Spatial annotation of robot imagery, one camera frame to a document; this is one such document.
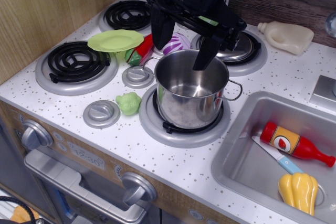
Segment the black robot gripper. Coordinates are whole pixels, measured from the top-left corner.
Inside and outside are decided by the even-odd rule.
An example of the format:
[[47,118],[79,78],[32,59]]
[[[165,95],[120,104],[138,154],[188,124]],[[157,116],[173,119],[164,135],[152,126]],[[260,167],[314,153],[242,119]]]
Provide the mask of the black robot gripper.
[[161,50],[179,23],[204,37],[193,70],[205,70],[219,48],[233,50],[246,23],[225,0],[146,0],[151,12],[152,38]]

